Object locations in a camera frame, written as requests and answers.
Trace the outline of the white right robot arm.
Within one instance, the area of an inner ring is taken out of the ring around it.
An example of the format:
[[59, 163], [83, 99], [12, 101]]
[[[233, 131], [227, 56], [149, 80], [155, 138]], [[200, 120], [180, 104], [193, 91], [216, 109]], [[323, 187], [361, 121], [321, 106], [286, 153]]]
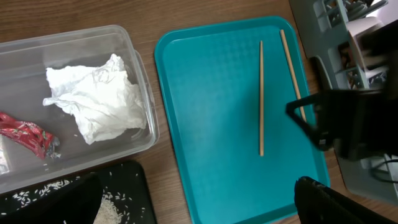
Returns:
[[319, 150], [357, 161], [397, 155], [397, 22], [359, 40], [372, 56], [385, 56], [389, 68], [381, 88], [326, 90], [287, 103], [286, 114]]

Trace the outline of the red wrapper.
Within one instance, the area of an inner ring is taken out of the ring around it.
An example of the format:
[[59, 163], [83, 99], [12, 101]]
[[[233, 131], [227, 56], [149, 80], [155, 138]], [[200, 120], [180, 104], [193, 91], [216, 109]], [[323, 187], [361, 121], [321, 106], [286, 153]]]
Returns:
[[1, 112], [1, 135], [28, 148], [38, 158], [55, 158], [60, 154], [55, 150], [60, 145], [59, 139], [35, 123], [18, 121]]

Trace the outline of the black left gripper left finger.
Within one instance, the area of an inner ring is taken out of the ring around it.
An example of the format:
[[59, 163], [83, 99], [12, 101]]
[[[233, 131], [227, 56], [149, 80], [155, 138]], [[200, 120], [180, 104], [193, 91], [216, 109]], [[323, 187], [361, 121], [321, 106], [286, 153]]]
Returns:
[[18, 211], [1, 217], [1, 223], [93, 223], [103, 188], [96, 174], [88, 174]]

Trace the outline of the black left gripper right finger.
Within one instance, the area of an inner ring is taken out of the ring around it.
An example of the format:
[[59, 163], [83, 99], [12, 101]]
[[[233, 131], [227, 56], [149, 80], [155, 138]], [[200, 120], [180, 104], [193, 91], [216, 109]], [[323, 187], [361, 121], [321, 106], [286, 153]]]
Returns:
[[307, 176], [296, 181], [294, 193], [301, 224], [395, 224]]

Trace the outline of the white tissue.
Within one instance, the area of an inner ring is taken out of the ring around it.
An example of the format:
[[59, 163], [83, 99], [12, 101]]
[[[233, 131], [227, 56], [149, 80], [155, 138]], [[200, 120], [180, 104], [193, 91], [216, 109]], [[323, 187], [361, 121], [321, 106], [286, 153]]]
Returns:
[[72, 115], [89, 145], [114, 139], [127, 129], [146, 128], [140, 87], [129, 81], [124, 61], [116, 54], [100, 67], [48, 67], [46, 80], [51, 96], [42, 104]]

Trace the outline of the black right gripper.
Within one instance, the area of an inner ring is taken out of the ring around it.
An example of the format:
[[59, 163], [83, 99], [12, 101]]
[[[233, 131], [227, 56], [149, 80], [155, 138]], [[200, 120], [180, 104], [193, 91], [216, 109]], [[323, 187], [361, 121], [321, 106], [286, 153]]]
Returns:
[[[314, 105], [317, 128], [294, 112], [307, 105]], [[334, 147], [351, 161], [397, 155], [397, 98], [383, 91], [325, 91], [287, 103], [286, 113], [319, 151]]]

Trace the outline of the white small bowl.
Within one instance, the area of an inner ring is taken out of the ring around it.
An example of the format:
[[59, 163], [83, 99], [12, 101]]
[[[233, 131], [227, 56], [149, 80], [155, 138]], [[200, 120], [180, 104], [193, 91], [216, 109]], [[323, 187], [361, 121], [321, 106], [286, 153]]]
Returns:
[[354, 59], [358, 63], [359, 67], [365, 72], [383, 67], [386, 58], [385, 56], [372, 56], [370, 50], [364, 50], [360, 43], [360, 38], [382, 28], [383, 26], [383, 22], [376, 17], [365, 17], [350, 21], [346, 24]]

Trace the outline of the wooden chopstick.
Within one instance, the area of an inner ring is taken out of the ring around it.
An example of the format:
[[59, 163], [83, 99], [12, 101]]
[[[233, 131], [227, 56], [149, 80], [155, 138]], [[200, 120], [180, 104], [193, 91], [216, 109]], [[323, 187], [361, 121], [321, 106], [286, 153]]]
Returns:
[[301, 99], [301, 94], [300, 94], [299, 86], [298, 86], [297, 79], [296, 79], [296, 76], [295, 76], [295, 70], [294, 70], [294, 66], [293, 66], [293, 63], [292, 63], [291, 56], [290, 56], [289, 46], [288, 46], [288, 43], [287, 43], [287, 39], [286, 39], [284, 30], [280, 30], [280, 37], [282, 39], [282, 44], [284, 46], [284, 52], [285, 52], [285, 56], [286, 56], [286, 59], [287, 59], [288, 66], [289, 66], [290, 76], [292, 78], [292, 82], [293, 82], [293, 86], [294, 86], [294, 90], [295, 90], [295, 95], [296, 95], [296, 98], [298, 100], [300, 100]]
[[263, 42], [259, 50], [259, 155], [264, 156], [264, 59]]

